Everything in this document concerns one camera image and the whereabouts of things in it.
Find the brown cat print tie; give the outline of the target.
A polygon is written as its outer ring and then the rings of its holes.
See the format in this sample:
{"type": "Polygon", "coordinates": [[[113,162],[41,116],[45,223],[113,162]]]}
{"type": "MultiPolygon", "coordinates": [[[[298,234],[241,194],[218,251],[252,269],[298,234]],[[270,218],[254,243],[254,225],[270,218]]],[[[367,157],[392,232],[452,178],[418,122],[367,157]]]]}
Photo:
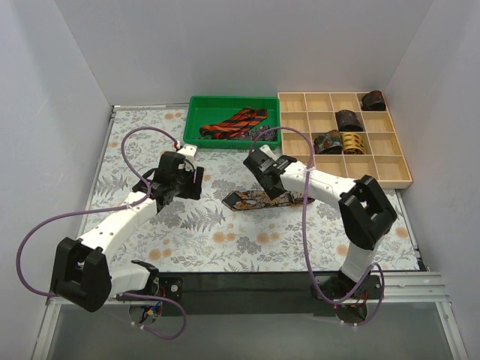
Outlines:
{"type": "Polygon", "coordinates": [[[303,194],[297,192],[286,192],[270,199],[263,190],[234,190],[223,198],[222,203],[232,211],[248,211],[301,206],[303,201],[303,194]]]}

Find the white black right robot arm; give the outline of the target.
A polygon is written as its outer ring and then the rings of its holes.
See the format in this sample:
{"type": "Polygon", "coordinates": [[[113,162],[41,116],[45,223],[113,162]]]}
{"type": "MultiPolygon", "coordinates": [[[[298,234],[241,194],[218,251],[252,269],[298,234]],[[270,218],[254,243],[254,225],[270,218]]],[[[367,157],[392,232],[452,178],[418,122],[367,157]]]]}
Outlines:
{"type": "Polygon", "coordinates": [[[307,193],[340,212],[350,244],[339,287],[348,298],[360,296],[367,288],[363,275],[398,218],[378,181],[370,175],[352,179],[309,169],[294,157],[278,157],[267,145],[249,154],[244,165],[272,200],[287,191],[307,193]]]}

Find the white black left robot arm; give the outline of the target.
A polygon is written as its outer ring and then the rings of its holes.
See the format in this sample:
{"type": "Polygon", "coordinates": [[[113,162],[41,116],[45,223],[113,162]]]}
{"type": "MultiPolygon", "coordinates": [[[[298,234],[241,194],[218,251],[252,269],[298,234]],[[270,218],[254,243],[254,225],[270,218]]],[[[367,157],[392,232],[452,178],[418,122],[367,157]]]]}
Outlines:
{"type": "Polygon", "coordinates": [[[204,169],[196,166],[196,153],[194,145],[163,153],[157,167],[132,187],[123,209],[114,211],[78,239],[64,238],[55,251],[51,292],[89,312],[121,294],[153,299],[160,289],[156,267],[141,260],[120,268],[109,263],[116,251],[174,198],[200,198],[204,169]]]}

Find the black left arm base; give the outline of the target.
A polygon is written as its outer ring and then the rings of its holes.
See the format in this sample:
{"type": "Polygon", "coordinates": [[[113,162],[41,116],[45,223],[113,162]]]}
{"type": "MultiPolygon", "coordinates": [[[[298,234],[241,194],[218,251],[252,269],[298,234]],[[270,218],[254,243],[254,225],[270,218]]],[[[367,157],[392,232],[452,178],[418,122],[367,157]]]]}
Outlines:
{"type": "Polygon", "coordinates": [[[182,299],[184,281],[181,277],[156,277],[148,280],[144,289],[129,290],[127,293],[118,294],[116,300],[134,300],[131,293],[139,296],[160,296],[166,299],[179,301],[182,299]]]}

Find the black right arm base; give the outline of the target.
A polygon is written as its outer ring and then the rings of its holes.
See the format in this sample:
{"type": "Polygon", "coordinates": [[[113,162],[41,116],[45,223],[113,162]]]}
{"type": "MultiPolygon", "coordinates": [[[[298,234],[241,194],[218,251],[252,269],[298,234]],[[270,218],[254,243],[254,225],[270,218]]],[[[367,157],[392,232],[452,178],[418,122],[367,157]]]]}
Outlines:
{"type": "MultiPolygon", "coordinates": [[[[356,285],[348,277],[344,277],[339,272],[335,274],[316,276],[315,280],[322,293],[331,300],[339,300],[350,292],[356,285]]],[[[381,295],[382,284],[377,275],[368,275],[361,283],[359,288],[349,297],[349,299],[365,300],[379,299],[381,295]]]]}

